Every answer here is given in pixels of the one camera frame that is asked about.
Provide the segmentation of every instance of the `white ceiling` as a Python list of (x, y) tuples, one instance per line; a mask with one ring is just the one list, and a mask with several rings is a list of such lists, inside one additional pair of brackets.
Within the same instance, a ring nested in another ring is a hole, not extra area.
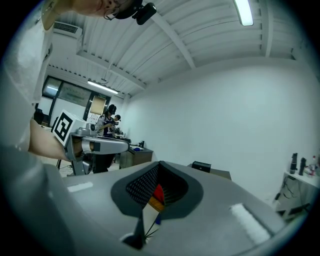
[[(253, 26), (240, 24), (232, 0), (153, 3), (157, 15), (142, 26), (132, 18), (108, 21), (63, 14), (58, 21), (83, 29), (82, 57), (57, 58), (53, 52), (50, 68), (83, 81), (105, 78), (122, 96), (135, 95), (150, 83), (220, 60), (292, 59), (293, 49), (303, 40), (294, 20), (276, 1), (249, 0)], [(109, 65), (120, 74), (107, 73)]]

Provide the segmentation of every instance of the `camera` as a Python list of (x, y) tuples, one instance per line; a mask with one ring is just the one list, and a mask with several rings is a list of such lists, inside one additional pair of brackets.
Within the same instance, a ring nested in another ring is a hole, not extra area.
[(135, 15), (132, 16), (133, 19), (136, 19), (138, 25), (143, 25), (157, 12), (156, 6), (154, 3), (149, 2), (145, 6), (139, 8)]

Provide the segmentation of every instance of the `black box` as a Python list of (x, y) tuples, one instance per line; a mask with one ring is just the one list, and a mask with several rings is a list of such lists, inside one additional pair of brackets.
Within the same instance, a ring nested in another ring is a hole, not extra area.
[(192, 163), (192, 168), (198, 169), (198, 170), (206, 172), (206, 173), (210, 173), (211, 164), (194, 161)]

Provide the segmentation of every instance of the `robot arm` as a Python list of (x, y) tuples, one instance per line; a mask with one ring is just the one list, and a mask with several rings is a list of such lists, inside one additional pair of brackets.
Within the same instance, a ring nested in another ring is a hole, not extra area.
[[(94, 124), (63, 110), (52, 130), (61, 142), (66, 157), (72, 161), (75, 175), (86, 175), (92, 170), (92, 160), (84, 160), (85, 154), (109, 155), (125, 152), (129, 143), (123, 140), (99, 136)], [(81, 139), (83, 153), (77, 156), (74, 150), (74, 138)]]

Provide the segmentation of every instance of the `white foam block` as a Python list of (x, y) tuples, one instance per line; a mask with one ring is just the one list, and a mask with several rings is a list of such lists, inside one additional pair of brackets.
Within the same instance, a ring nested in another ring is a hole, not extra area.
[(64, 109), (59, 115), (52, 133), (63, 146), (66, 146), (69, 134), (76, 133), (79, 128), (85, 128), (86, 126), (87, 122), (85, 120)]
[(243, 227), (248, 237), (256, 245), (262, 244), (271, 238), (268, 231), (255, 219), (242, 203), (231, 206), (230, 210)]

